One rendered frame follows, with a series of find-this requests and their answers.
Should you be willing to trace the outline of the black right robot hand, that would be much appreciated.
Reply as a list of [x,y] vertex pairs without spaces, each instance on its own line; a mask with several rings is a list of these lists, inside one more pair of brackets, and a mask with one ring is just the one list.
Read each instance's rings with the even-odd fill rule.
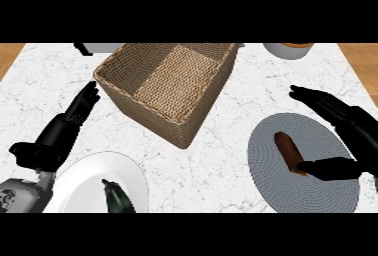
[[330,122],[353,154],[353,159],[333,157],[300,162],[299,169],[322,181],[355,180],[368,172],[375,177],[378,190],[378,120],[328,92],[293,85],[290,97]]

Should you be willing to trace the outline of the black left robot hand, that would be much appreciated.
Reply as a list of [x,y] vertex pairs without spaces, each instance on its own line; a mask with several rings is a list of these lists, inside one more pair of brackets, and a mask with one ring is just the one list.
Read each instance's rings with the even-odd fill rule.
[[17,142],[11,146],[9,152],[15,155],[18,166],[43,172],[55,172],[59,169],[71,153],[82,126],[101,99],[98,92],[96,82],[90,81],[67,111],[51,120],[36,142]]

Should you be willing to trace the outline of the brown sweet potato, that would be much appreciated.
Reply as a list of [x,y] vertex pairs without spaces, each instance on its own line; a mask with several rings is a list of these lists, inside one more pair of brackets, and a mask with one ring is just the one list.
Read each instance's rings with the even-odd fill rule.
[[302,176],[306,176],[307,173],[297,168],[297,164],[303,162],[305,159],[291,137],[284,132],[278,132],[275,134],[275,144],[290,171]]

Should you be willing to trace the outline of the woven wicker basket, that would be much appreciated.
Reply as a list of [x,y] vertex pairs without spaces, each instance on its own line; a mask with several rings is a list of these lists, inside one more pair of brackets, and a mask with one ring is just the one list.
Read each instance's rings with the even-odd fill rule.
[[116,106],[176,147],[189,147],[229,79],[237,43],[126,43],[93,78]]

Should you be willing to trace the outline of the white plate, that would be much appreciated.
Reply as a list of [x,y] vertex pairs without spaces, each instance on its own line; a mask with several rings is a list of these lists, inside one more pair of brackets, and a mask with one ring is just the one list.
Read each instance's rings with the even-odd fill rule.
[[80,159],[58,175],[46,213],[107,213],[105,185],[116,182],[126,192],[138,213],[149,211],[148,182],[136,162],[113,151]]

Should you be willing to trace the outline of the white bowl with orange contents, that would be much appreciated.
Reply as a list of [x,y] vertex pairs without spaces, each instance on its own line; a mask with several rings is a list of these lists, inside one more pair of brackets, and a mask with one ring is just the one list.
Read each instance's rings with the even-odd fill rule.
[[265,43],[266,50],[281,59],[297,60],[302,59],[312,47],[312,43]]

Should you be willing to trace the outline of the dark green zucchini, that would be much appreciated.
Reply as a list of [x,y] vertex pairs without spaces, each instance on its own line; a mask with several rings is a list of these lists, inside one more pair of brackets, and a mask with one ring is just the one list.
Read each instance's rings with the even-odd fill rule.
[[135,213],[132,200],[117,182],[102,180],[110,213]]

